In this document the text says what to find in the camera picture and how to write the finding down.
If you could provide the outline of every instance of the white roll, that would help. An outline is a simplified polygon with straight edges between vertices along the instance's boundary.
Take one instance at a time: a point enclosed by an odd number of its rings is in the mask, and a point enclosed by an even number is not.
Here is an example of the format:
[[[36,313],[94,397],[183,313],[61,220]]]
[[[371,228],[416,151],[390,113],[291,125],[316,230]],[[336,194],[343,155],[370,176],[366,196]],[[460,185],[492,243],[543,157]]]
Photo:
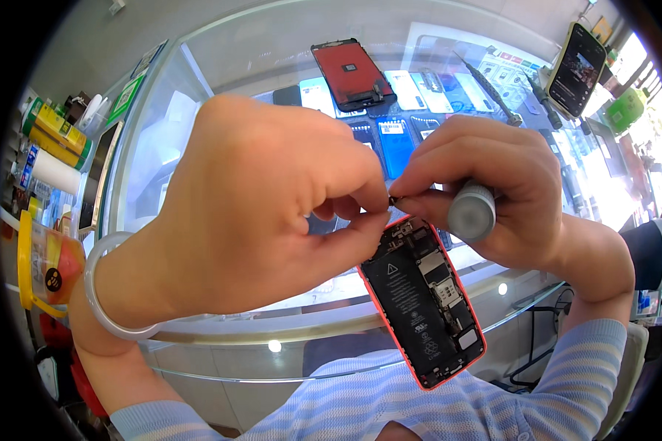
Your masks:
[[[35,165],[32,167],[32,177],[75,195],[78,193],[81,173],[40,149],[39,154],[36,155]]]

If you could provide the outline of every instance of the gray screwdriver handle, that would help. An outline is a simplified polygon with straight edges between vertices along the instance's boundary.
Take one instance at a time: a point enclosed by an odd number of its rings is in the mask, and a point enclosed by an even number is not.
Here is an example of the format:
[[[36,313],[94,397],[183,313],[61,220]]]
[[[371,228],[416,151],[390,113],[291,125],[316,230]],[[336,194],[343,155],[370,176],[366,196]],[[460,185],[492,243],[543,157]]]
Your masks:
[[[470,179],[454,198],[447,216],[449,232],[466,243],[482,241],[495,226],[493,192]]]

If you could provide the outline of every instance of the light blue striped sweater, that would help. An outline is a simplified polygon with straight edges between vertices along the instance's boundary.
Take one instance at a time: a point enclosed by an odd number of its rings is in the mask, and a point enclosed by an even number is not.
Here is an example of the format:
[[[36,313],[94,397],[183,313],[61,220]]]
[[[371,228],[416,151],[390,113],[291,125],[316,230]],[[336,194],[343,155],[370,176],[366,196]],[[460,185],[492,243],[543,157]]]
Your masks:
[[[557,342],[533,393],[516,395],[463,372],[431,392],[406,365],[302,383],[239,440],[374,440],[394,420],[423,440],[591,440],[616,386],[627,332],[593,320]],[[317,374],[397,360],[396,350],[336,360]],[[126,440],[222,440],[187,404],[153,401],[113,413]]]

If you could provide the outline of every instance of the wall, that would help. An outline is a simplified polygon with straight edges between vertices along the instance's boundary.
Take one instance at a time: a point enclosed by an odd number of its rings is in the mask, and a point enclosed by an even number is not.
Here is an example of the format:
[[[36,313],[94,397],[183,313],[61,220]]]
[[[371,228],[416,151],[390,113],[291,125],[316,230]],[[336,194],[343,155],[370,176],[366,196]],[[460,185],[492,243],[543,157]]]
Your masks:
[[[29,83],[37,93],[57,102],[81,90],[90,95],[103,93],[157,43],[194,31],[228,11],[259,3],[262,2],[126,0],[126,6],[112,16],[108,12],[109,0],[81,0],[55,33]],[[587,0],[463,3],[499,14],[562,44],[569,22],[576,20]],[[602,15],[611,25],[620,20],[616,7],[608,0],[600,0],[587,14],[587,20],[595,24]]]

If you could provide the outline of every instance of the yellow container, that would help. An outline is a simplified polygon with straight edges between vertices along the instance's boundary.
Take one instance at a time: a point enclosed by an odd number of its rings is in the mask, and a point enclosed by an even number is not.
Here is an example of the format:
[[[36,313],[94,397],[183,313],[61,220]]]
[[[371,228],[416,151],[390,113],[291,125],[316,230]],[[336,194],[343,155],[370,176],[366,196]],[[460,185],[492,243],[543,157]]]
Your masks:
[[[19,217],[18,285],[23,308],[39,306],[61,318],[65,311],[52,305],[67,304],[83,276],[86,254],[81,243],[32,221],[25,210]]]
[[[22,133],[55,158],[80,170],[92,141],[67,123],[41,98],[36,98],[25,112]]]

